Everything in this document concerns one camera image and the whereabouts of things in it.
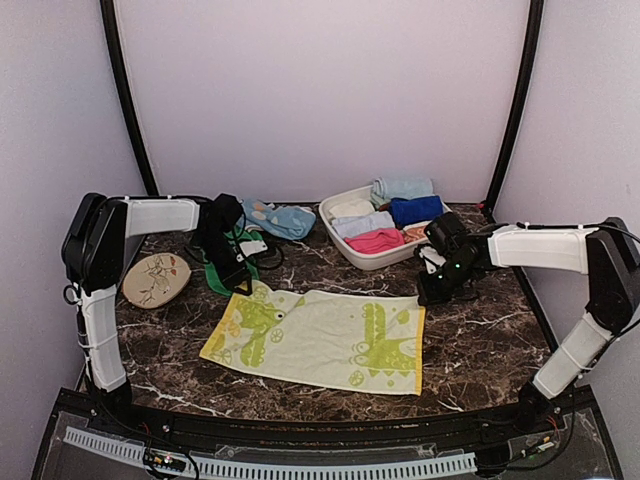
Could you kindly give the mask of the yellow-green crocodile towel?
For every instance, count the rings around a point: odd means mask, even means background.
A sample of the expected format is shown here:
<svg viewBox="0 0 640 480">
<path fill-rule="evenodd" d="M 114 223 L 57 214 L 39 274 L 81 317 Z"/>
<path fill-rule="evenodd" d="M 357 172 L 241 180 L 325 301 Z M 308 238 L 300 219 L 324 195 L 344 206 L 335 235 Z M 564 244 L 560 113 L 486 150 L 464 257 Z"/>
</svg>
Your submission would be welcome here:
<svg viewBox="0 0 640 480">
<path fill-rule="evenodd" d="M 273 290 L 232 295 L 200 356 L 261 377 L 371 394 L 422 391 L 426 310 L 416 297 Z"/>
</svg>

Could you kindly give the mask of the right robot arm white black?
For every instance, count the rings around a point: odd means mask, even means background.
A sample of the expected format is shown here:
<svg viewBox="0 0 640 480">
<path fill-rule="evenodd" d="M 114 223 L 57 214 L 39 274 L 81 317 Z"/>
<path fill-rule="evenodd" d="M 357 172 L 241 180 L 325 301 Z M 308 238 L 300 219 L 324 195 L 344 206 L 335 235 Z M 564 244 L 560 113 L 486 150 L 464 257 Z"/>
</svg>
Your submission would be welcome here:
<svg viewBox="0 0 640 480">
<path fill-rule="evenodd" d="M 422 306 L 449 302 L 463 286 L 498 269 L 563 270 L 588 279 L 582 317 L 519 391 L 510 424 L 521 434 L 545 422 L 552 400 L 639 325 L 639 239 L 618 217 L 597 224 L 492 224 L 472 231 L 446 212 L 424 233 L 428 247 L 443 260 L 418 276 Z"/>
</svg>

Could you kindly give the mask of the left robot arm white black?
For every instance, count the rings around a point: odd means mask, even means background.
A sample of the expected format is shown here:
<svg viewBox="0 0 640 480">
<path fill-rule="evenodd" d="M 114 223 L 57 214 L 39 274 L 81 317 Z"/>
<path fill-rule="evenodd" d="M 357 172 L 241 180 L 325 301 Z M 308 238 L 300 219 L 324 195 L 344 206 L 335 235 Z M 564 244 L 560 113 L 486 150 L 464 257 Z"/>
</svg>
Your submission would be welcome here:
<svg viewBox="0 0 640 480">
<path fill-rule="evenodd" d="M 122 363 L 115 311 L 128 239 L 190 232 L 193 245 L 214 267 L 222 285 L 249 295 L 249 261 L 235 232 L 242 214 L 238 200 L 228 194 L 215 199 L 99 193 L 83 197 L 61 249 L 68 280 L 63 296 L 76 308 L 87 389 L 105 403 L 101 417 L 120 436 L 134 435 L 141 427 L 140 412 L 130 406 L 131 383 Z"/>
</svg>

